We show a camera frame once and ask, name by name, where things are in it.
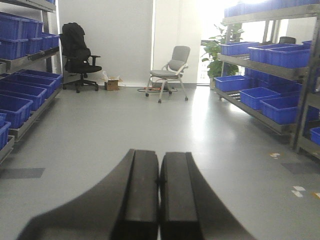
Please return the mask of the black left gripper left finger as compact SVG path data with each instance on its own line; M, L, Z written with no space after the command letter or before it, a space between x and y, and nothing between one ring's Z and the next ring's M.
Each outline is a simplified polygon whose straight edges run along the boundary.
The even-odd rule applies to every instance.
M159 213L159 161L152 150L136 150L124 204L112 240L156 240Z

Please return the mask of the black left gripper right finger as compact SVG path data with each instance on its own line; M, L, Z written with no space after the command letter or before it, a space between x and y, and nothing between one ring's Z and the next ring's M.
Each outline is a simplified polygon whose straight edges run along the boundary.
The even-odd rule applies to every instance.
M184 152L167 152L160 170L160 233L163 240L202 240Z

